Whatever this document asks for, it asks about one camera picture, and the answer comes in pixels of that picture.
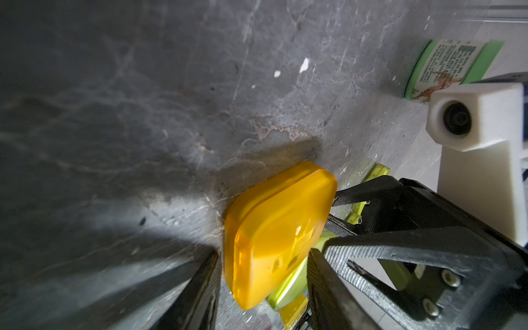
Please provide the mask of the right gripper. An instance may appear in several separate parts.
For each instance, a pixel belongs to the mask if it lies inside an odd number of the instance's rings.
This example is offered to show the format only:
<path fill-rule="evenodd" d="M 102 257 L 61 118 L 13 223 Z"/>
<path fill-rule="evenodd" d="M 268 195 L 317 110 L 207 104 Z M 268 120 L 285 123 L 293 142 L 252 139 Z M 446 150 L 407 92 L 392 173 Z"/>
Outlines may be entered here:
<path fill-rule="evenodd" d="M 338 191 L 370 201 L 364 223 L 323 249 L 334 271 L 405 329 L 526 329 L 527 250 L 417 181 L 383 176 Z M 355 264 L 423 266 L 403 290 Z"/>

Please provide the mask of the amber lid small pillbox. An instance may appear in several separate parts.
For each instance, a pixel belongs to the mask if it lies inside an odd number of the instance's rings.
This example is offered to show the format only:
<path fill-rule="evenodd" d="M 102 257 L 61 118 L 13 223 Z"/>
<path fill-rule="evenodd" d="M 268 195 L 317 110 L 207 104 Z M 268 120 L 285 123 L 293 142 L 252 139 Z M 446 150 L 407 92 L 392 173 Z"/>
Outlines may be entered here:
<path fill-rule="evenodd" d="M 307 258 L 337 188 L 332 173 L 301 162 L 236 199 L 225 216 L 224 277 L 240 308 L 256 307 Z"/>

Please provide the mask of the small green pillbox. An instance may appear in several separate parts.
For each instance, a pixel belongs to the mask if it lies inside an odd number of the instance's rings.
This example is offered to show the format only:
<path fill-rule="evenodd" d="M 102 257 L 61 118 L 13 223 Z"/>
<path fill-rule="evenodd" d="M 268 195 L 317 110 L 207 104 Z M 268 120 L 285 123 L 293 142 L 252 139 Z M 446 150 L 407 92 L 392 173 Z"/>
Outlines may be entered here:
<path fill-rule="evenodd" d="M 361 186 L 366 186 L 367 188 L 371 188 L 372 184 L 370 184 L 370 181 L 378 179 L 379 177 L 388 176 L 390 175 L 391 170 L 389 167 L 376 163 L 373 168 L 368 172 L 368 175 L 361 183 Z M 362 213 L 365 208 L 370 203 L 370 201 L 361 201 L 358 203 L 353 203 L 350 212 L 345 218 L 345 221 L 352 225 L 360 225 L 362 223 Z"/>

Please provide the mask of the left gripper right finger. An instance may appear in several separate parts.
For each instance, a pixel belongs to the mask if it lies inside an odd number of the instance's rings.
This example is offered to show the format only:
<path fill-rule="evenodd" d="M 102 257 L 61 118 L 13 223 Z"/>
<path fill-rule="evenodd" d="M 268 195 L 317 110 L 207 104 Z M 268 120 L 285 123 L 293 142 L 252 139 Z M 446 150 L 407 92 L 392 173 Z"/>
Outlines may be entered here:
<path fill-rule="evenodd" d="M 312 329 L 379 329 L 315 248 L 307 258 L 307 288 Z"/>

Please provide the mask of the small yellow clear pillbox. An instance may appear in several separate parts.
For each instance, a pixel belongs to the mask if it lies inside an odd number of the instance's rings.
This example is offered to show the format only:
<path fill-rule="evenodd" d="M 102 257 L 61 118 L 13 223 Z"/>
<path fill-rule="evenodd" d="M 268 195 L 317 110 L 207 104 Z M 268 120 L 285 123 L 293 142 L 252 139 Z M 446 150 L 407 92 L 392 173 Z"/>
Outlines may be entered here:
<path fill-rule="evenodd" d="M 279 310 L 281 322 L 283 323 L 283 327 L 286 330 L 293 329 L 298 323 L 298 321 L 300 321 L 301 318 L 305 315 L 307 311 L 308 302 L 309 300 L 307 297 L 305 297 L 304 295 L 300 295 L 293 302 L 289 303 L 288 305 L 282 307 Z"/>

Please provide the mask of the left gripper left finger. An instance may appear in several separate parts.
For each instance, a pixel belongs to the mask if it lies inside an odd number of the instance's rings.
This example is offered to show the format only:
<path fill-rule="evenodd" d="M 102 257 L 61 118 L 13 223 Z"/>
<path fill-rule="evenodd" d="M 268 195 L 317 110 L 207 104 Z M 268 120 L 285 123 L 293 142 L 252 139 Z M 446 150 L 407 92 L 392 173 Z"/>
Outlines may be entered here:
<path fill-rule="evenodd" d="M 212 251 L 153 329 L 214 329 L 221 284 L 221 258 Z"/>

